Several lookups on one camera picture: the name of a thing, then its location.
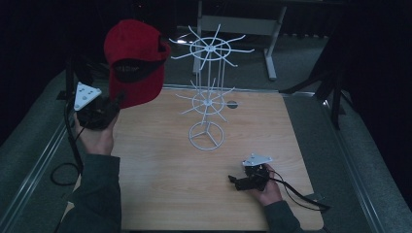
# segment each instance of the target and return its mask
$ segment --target wooden table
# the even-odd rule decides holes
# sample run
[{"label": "wooden table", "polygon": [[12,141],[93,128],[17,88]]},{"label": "wooden table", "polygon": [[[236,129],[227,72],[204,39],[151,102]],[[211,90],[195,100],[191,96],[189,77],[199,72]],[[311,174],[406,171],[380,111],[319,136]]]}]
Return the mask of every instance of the wooden table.
[{"label": "wooden table", "polygon": [[[283,97],[232,91],[210,119],[224,131],[223,144],[199,150],[189,129],[202,119],[188,99],[193,90],[163,89],[152,102],[121,110],[113,155],[119,156],[124,230],[267,230],[258,202],[237,191],[227,175],[244,178],[251,153],[271,156],[271,166],[303,195],[313,193]],[[319,212],[298,207],[283,190],[302,228],[323,227]]]}]

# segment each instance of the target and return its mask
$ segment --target baseball cap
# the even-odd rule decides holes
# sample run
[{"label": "baseball cap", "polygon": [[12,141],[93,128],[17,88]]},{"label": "baseball cap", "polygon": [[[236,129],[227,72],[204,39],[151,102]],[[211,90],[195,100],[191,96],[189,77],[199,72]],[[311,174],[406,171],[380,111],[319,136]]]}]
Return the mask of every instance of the baseball cap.
[{"label": "baseball cap", "polygon": [[104,52],[110,66],[109,95],[112,100],[122,96],[121,109],[152,101],[161,92],[170,47],[154,27],[121,20],[108,32]]}]

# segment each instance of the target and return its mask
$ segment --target dark sleeve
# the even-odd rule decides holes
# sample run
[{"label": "dark sleeve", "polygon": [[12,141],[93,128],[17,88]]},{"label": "dark sleeve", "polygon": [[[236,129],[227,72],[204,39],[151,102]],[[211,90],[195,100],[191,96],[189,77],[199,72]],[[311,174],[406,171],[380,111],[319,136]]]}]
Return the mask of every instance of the dark sleeve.
[{"label": "dark sleeve", "polygon": [[264,207],[264,213],[271,233],[303,232],[286,201],[275,202]]},{"label": "dark sleeve", "polygon": [[120,159],[88,154],[84,163],[81,185],[70,200],[75,207],[66,214],[58,232],[120,232]]}]

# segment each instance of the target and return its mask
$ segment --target white plastic bracket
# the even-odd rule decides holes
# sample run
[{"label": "white plastic bracket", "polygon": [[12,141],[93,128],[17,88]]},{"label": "white plastic bracket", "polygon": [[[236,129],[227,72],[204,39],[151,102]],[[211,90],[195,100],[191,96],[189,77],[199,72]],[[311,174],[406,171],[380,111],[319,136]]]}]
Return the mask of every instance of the white plastic bracket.
[{"label": "white plastic bracket", "polygon": [[242,162],[243,166],[257,166],[263,163],[268,163],[273,161],[272,157],[270,156],[264,156],[264,155],[258,155],[252,153],[251,156]]},{"label": "white plastic bracket", "polygon": [[102,91],[99,88],[94,88],[78,82],[74,108],[75,111],[79,111],[80,109],[82,109],[88,103],[97,98],[97,96],[99,96],[101,93]]}]

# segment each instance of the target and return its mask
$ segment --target cable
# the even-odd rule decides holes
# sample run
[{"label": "cable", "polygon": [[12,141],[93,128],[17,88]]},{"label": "cable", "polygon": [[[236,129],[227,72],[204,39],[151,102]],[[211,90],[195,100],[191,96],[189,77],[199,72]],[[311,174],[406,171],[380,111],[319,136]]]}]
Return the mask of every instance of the cable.
[{"label": "cable", "polygon": [[71,183],[60,183],[60,182],[58,182],[54,177],[54,174],[57,172],[58,169],[62,168],[63,166],[72,166],[72,167],[75,167],[75,169],[78,173],[78,176],[79,176],[79,175],[82,174],[83,168],[84,168],[82,158],[80,157],[80,153],[79,153],[79,150],[78,150],[77,145],[76,145],[76,141],[79,139],[80,135],[85,130],[85,128],[82,129],[82,131],[76,136],[76,138],[74,137],[74,135],[72,133],[72,126],[71,126],[70,120],[69,120],[69,112],[70,112],[70,109],[72,109],[72,107],[73,107],[73,102],[74,102],[74,97],[70,98],[66,102],[66,106],[65,106],[64,112],[63,112],[63,116],[64,116],[64,123],[66,125],[66,131],[67,131],[67,135],[68,135],[70,148],[72,149],[74,158],[76,160],[76,164],[74,164],[74,163],[63,163],[63,164],[58,165],[57,167],[55,167],[51,171],[51,175],[50,175],[51,181],[54,184],[60,185],[60,186],[73,185],[76,182],[71,182]]},{"label": "cable", "polygon": [[[274,179],[274,178],[270,178],[270,177],[267,178],[267,177],[265,177],[265,176],[263,176],[263,175],[261,175],[261,174],[258,174],[258,173],[255,173],[255,175],[256,175],[256,176],[259,176],[259,177],[262,177],[262,178],[265,178],[265,179],[269,179],[269,180],[271,180],[271,181],[275,181],[275,182],[277,182],[277,183],[283,184],[284,187],[285,187],[285,191],[288,193],[288,196],[289,196],[289,197],[293,200],[293,202],[296,203],[298,206],[303,207],[303,208],[306,208],[306,209],[309,209],[309,210],[312,210],[312,211],[320,211],[320,212],[322,212],[322,213],[324,213],[324,212],[326,212],[326,211],[328,211],[328,210],[330,209],[330,206],[327,206],[327,205],[324,205],[324,204],[322,204],[322,203],[313,201],[313,200],[311,200],[311,199],[303,196],[302,194],[300,194],[300,193],[299,193],[296,189],[294,189],[290,184],[288,184],[287,182],[285,182],[285,181],[283,180],[282,176],[279,175],[279,173],[277,173],[277,172],[275,172],[275,171],[271,171],[271,170],[268,170],[268,171],[269,171],[269,172],[273,172],[273,173],[275,173],[276,175],[278,175],[278,176],[280,177],[280,180]],[[310,208],[310,207],[304,206],[304,205],[296,202],[296,201],[291,197],[291,195],[289,194],[288,189],[289,189],[291,192],[293,192],[296,196],[298,196],[300,199],[302,199],[302,200],[304,200],[304,201],[306,201],[306,202],[308,202],[308,203],[310,203],[310,204],[312,204],[312,205],[315,205],[315,206],[319,207],[320,209],[318,210],[318,209]]]},{"label": "cable", "polygon": [[55,168],[51,171],[51,181],[52,181],[54,184],[59,185],[59,186],[70,186],[70,185],[76,184],[76,181],[74,181],[74,182],[69,182],[69,183],[60,183],[60,182],[58,182],[58,181],[54,178],[54,173],[55,173],[58,169],[62,168],[63,166],[72,166],[72,167],[74,167],[74,168],[76,169],[76,172],[77,172],[78,176],[79,176],[80,171],[79,171],[78,166],[76,166],[76,164],[74,164],[74,163],[62,163],[62,164],[58,165],[57,167],[55,167]]},{"label": "cable", "polygon": [[322,227],[322,229],[323,229],[326,233],[331,233],[331,232],[329,231],[329,229],[327,229],[325,226]]}]

